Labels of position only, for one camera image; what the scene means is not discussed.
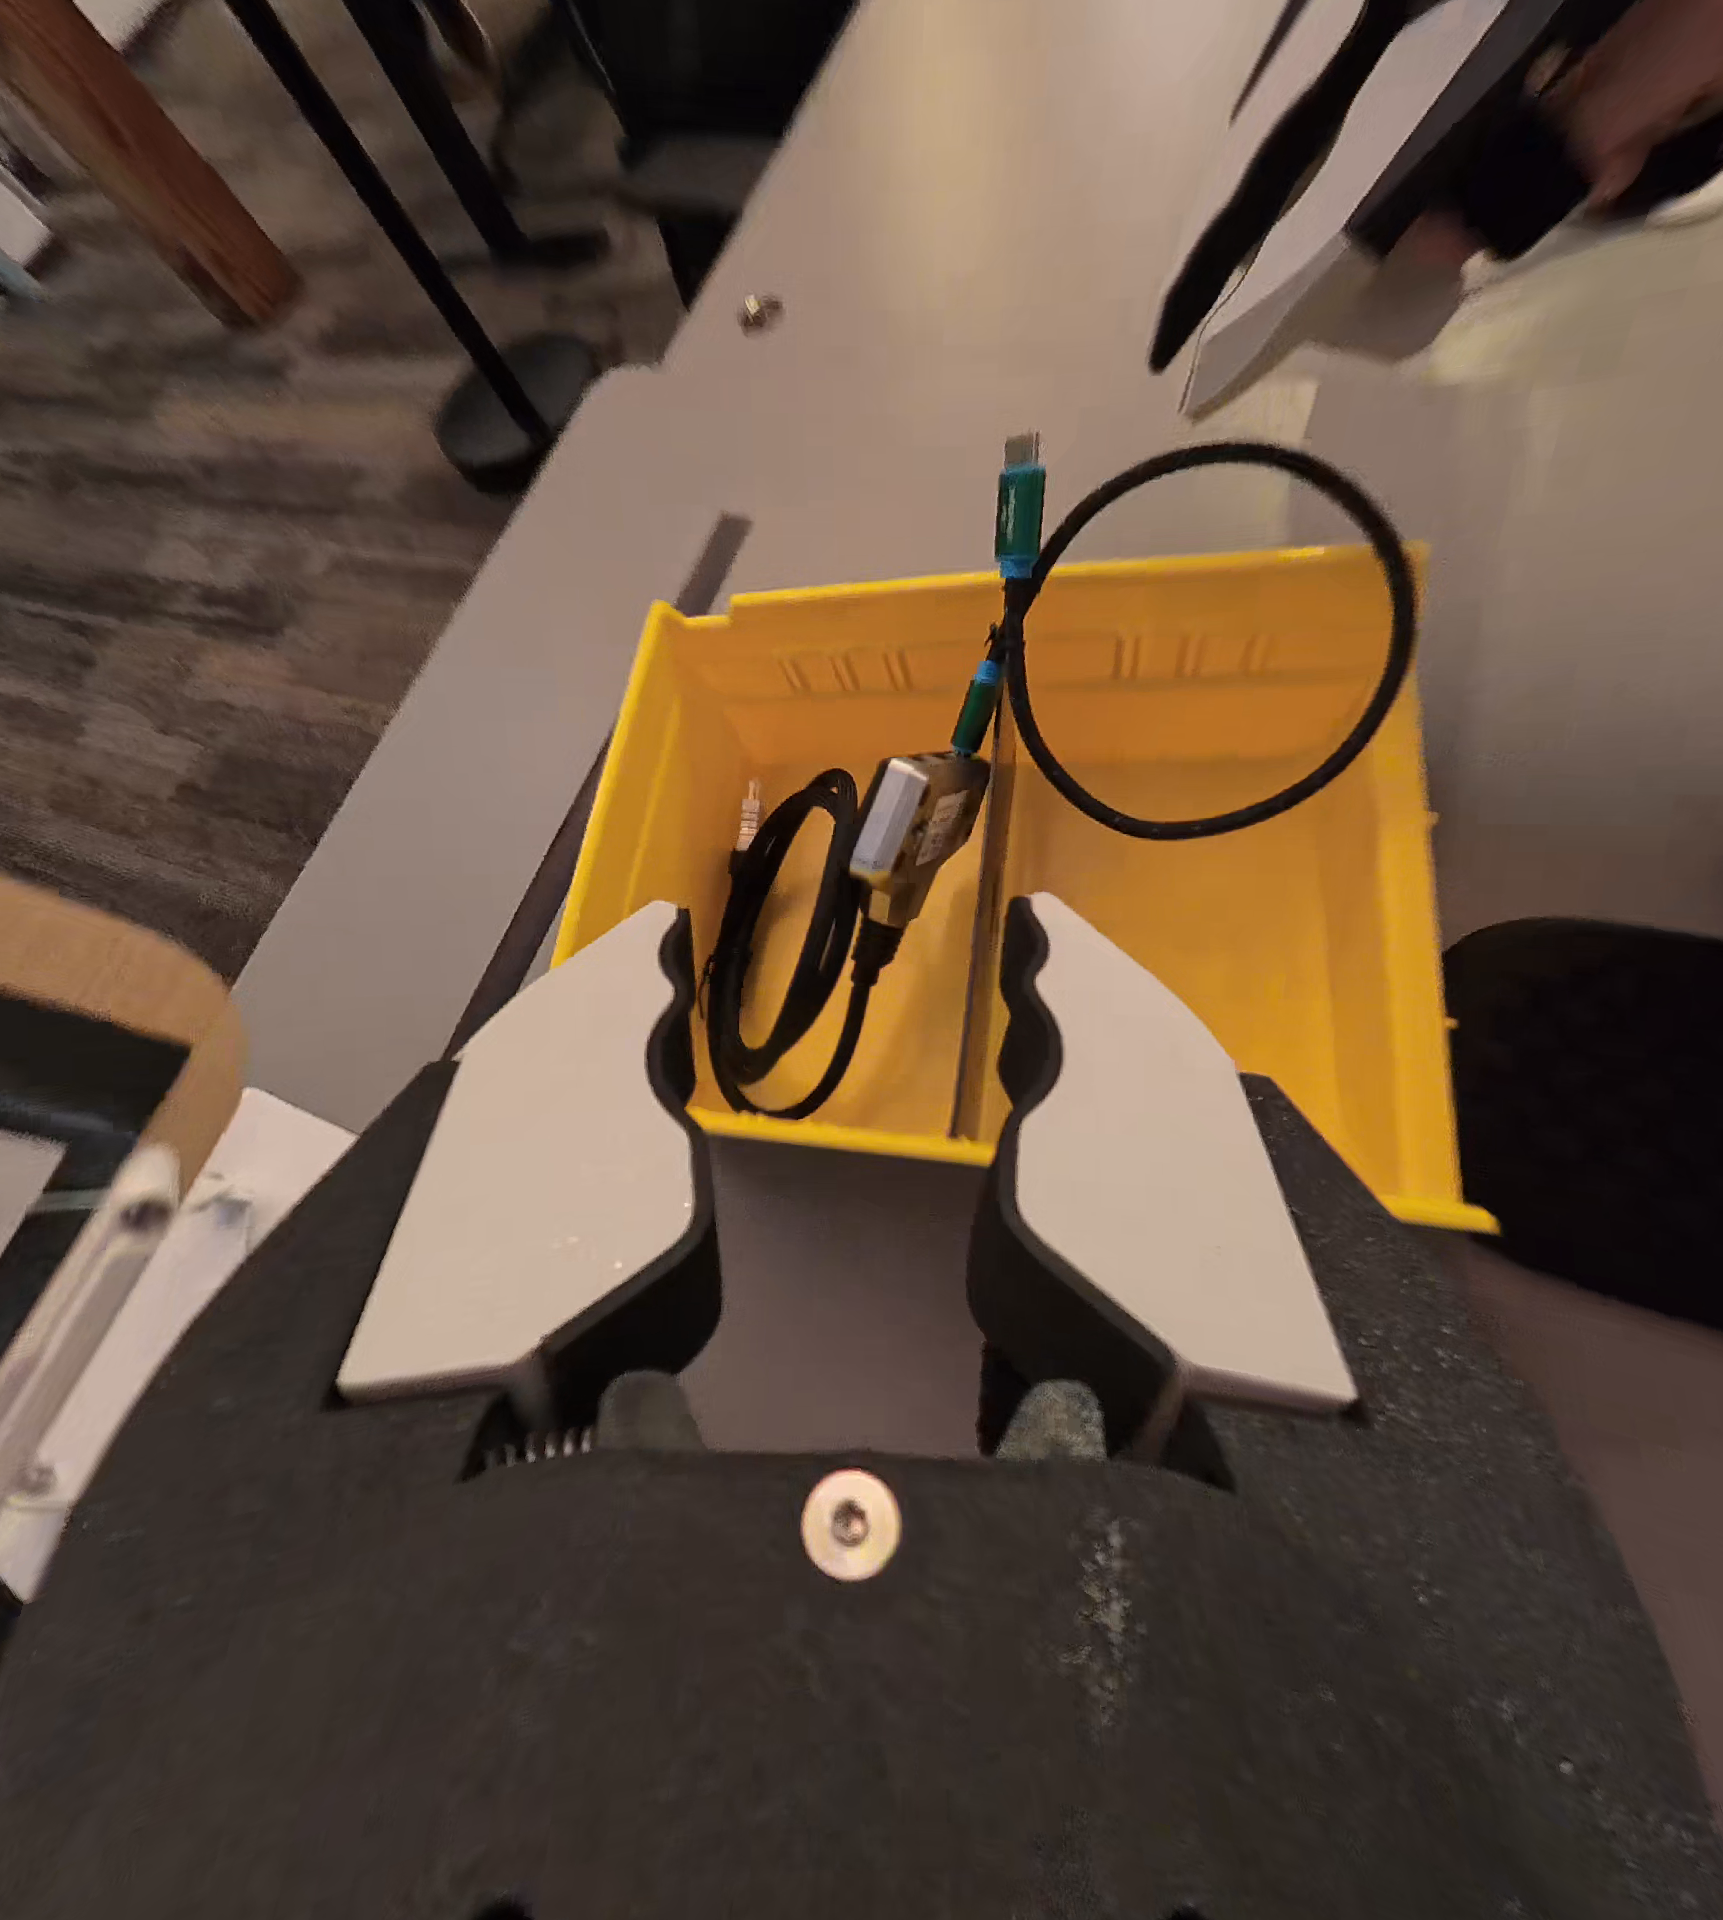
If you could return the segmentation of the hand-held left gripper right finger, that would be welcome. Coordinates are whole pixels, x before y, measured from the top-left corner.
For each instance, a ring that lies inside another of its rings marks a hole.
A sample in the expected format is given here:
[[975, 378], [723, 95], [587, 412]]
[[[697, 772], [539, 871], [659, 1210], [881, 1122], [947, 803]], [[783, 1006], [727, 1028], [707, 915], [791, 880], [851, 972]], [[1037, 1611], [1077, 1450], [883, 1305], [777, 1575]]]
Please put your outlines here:
[[1233, 1060], [1153, 972], [1049, 892], [1001, 934], [1009, 1100], [967, 1299], [1027, 1385], [1105, 1421], [1191, 1401], [1337, 1416], [1359, 1393]]

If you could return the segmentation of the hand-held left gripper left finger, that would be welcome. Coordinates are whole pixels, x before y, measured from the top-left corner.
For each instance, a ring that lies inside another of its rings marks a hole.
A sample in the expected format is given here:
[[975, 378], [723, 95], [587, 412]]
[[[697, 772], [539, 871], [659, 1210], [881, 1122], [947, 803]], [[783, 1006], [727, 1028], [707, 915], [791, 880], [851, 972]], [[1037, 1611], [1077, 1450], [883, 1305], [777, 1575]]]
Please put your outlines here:
[[723, 1273], [695, 1090], [689, 917], [655, 901], [459, 1050], [337, 1374], [345, 1403], [501, 1391], [593, 1408], [681, 1374]]

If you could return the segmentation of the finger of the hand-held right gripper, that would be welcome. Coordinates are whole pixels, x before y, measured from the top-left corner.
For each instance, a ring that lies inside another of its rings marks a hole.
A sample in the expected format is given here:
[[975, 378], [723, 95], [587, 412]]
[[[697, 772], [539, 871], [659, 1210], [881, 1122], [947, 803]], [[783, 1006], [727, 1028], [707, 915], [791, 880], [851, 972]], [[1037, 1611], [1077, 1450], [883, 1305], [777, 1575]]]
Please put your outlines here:
[[1375, 266], [1349, 247], [1365, 186], [1353, 164], [1393, 146], [1351, 114], [1373, 56], [1367, 4], [1283, 4], [1237, 95], [1149, 349], [1151, 372], [1191, 350], [1191, 420], [1303, 344], [1401, 358], [1451, 312], [1451, 289], [1423, 266]]

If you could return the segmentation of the yellow plastic bin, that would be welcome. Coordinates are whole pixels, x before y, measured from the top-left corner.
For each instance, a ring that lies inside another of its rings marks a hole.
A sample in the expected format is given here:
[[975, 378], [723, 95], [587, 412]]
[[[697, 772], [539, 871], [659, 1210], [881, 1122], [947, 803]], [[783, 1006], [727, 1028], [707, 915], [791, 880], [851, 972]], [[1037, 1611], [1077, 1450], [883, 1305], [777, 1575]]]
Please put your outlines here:
[[[989, 572], [741, 592], [647, 612], [591, 807], [555, 963], [639, 906], [689, 915], [705, 963], [743, 797], [829, 767], [939, 751], [999, 612]], [[1195, 819], [1297, 780], [1351, 726], [1383, 665], [1387, 596], [1365, 547], [1061, 565], [1025, 623], [1051, 751], [1097, 798]], [[1141, 842], [1071, 811], [1017, 748], [1007, 901], [1051, 895], [1153, 972], [1249, 1077], [1273, 1080], [1399, 1221], [1489, 1235], [1453, 1135], [1419, 700], [1285, 816]], [[733, 1141], [985, 1166], [1009, 1110], [995, 1058], [981, 1141], [953, 1141], [977, 830], [873, 994], [819, 1116], [729, 1110], [703, 1056], [691, 1116]]]

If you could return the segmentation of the silver hdmi adapter hub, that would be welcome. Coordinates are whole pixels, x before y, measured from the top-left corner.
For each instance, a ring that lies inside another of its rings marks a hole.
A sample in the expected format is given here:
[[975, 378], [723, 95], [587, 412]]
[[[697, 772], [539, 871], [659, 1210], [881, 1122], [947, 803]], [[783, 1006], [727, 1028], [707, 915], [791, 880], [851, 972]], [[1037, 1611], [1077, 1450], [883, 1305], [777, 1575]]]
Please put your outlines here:
[[951, 751], [877, 765], [847, 860], [865, 921], [901, 934], [919, 919], [941, 868], [969, 845], [989, 780], [985, 758]]

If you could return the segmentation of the person's right hand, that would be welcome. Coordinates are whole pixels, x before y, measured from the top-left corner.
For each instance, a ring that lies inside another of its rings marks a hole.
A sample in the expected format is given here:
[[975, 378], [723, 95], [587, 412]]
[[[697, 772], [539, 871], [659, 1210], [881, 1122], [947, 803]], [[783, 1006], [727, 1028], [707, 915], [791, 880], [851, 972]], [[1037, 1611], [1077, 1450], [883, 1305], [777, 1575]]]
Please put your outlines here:
[[1599, 194], [1696, 107], [1723, 104], [1723, 2], [1635, 4], [1583, 60], [1567, 129]]

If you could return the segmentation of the dark bin divider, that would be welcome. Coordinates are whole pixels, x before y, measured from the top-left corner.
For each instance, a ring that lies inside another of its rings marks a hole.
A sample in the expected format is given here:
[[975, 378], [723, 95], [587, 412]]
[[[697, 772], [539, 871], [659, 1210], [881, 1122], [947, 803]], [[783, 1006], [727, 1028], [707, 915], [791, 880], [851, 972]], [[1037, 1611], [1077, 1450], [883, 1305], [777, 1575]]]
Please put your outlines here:
[[951, 1141], [981, 1141], [981, 1105], [989, 1074], [989, 1038], [999, 1022], [997, 978], [999, 943], [1003, 924], [1003, 885], [1007, 877], [1009, 833], [1017, 778], [1017, 739], [1007, 717], [1005, 660], [1009, 614], [1017, 596], [1017, 581], [1001, 585], [1001, 614], [989, 631], [983, 666], [969, 687], [973, 712], [985, 720], [979, 736], [979, 754], [987, 763], [989, 780], [977, 814], [977, 855], [973, 874], [973, 919], [969, 940], [969, 976], [961, 1032], [959, 1069], [955, 1074], [953, 1108], [949, 1116]]

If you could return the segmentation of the wood framed display stand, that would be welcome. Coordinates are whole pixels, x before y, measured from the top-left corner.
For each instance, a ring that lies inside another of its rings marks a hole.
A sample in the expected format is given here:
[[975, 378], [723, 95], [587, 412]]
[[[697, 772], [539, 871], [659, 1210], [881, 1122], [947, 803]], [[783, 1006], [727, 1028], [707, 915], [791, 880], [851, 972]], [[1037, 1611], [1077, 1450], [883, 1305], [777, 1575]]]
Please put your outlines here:
[[219, 976], [0, 874], [0, 1588], [29, 1600], [209, 1302], [351, 1133], [245, 1083]]

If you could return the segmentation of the brown wooden beam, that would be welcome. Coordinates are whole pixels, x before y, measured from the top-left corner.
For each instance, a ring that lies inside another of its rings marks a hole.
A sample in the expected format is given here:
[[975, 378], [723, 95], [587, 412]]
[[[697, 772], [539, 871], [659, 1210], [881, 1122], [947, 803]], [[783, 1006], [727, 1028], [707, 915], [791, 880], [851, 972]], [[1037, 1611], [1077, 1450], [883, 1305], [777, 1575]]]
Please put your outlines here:
[[0, 2], [0, 84], [221, 324], [293, 307], [289, 260], [77, 4]]

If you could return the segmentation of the black stanchion post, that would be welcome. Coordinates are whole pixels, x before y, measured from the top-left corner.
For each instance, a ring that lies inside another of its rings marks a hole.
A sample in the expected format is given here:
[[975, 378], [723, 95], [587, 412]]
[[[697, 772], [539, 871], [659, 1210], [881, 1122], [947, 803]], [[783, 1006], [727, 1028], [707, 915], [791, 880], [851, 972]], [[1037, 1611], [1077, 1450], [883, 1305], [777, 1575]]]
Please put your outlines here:
[[523, 493], [599, 372], [597, 352], [577, 334], [549, 331], [497, 347], [301, 52], [279, 6], [227, 2], [225, 10], [463, 352], [469, 371], [435, 416], [443, 458], [485, 496]]
[[495, 102], [503, 100], [505, 83], [503, 62], [475, 4], [343, 2], [341, 9], [485, 245], [491, 265], [577, 275], [607, 260], [611, 245], [601, 227], [553, 232], [523, 229], [489, 158], [463, 126], [447, 92], [441, 56]]

